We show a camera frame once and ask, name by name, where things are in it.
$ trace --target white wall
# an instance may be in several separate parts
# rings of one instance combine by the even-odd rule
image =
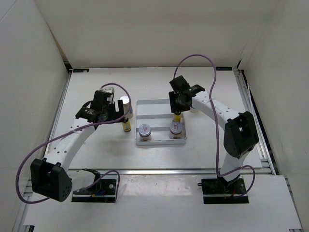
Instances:
[[[236,66],[252,52],[278,0],[36,3],[72,67],[91,68],[175,66],[192,53]],[[205,61],[192,58],[186,65]]]
[[[309,231],[309,1],[283,0],[245,74],[280,173]]]
[[[68,78],[34,1],[13,3],[0,1],[0,230],[8,232],[21,203],[14,187],[17,168],[48,138]],[[28,177],[29,166],[22,172],[23,190]]]

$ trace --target silver lid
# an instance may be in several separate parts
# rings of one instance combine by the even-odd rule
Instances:
[[[173,134],[180,134],[183,130],[183,126],[180,122],[172,122],[169,126],[169,130]]]
[[[143,124],[139,127],[139,134],[141,137],[147,137],[151,134],[151,128],[147,124]]]
[[[120,97],[120,100],[122,100],[122,103],[123,103],[124,105],[130,103],[129,97],[128,97],[127,95],[124,95],[124,96]]]

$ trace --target tray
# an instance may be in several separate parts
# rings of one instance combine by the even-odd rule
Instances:
[[[187,140],[183,114],[181,123],[183,125],[182,136],[179,139],[170,139],[169,126],[174,114],[170,112],[169,99],[138,100],[136,102],[136,131],[135,139],[137,145],[172,145],[185,144]],[[150,141],[140,140],[139,127],[148,124],[151,127]]]

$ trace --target robotic arm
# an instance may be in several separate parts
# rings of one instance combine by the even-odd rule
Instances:
[[[108,87],[97,90],[92,101],[85,103],[75,116],[71,130],[74,133],[62,138],[59,144],[42,160],[35,159],[31,163],[31,180],[34,192],[64,201],[71,191],[88,186],[100,177],[97,171],[84,169],[68,176],[69,165],[85,140],[97,129],[97,126],[82,126],[112,121],[124,114],[123,102],[118,101],[119,111],[113,101],[114,88]]]
[[[169,93],[172,113],[190,110],[190,107],[200,110],[214,119],[214,112],[208,93],[199,85],[190,86],[183,76],[170,82],[173,92]],[[249,152],[258,143],[258,135],[253,115],[250,112],[239,113],[217,100],[212,100],[216,108],[218,123],[224,129],[224,147],[226,157],[220,174],[228,173],[242,166]],[[223,192],[227,192],[239,179],[240,170],[234,171],[224,177],[218,176]]]

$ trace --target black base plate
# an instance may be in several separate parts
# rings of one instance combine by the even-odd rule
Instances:
[[[97,185],[100,187],[95,192],[90,190],[74,191],[71,202],[88,202],[88,203],[113,203],[115,201],[116,193],[115,179],[101,179]],[[92,196],[92,194],[105,191],[104,194]]]
[[[222,183],[218,179],[202,179],[204,204],[245,204],[249,203],[248,196],[231,197],[235,190],[235,195],[240,195],[246,191],[245,183],[239,178],[225,192],[222,191]]]

